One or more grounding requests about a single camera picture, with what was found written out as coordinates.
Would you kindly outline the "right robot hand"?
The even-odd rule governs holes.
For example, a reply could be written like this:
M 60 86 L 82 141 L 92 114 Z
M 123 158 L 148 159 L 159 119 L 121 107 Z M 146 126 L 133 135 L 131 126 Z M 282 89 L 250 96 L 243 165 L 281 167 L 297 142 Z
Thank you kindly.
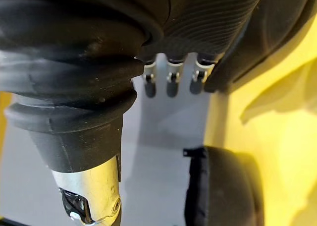
M 29 132 L 68 216 L 121 223 L 123 115 L 132 79 L 153 82 L 198 53 L 213 67 L 260 0 L 0 0 L 0 89 L 7 119 Z

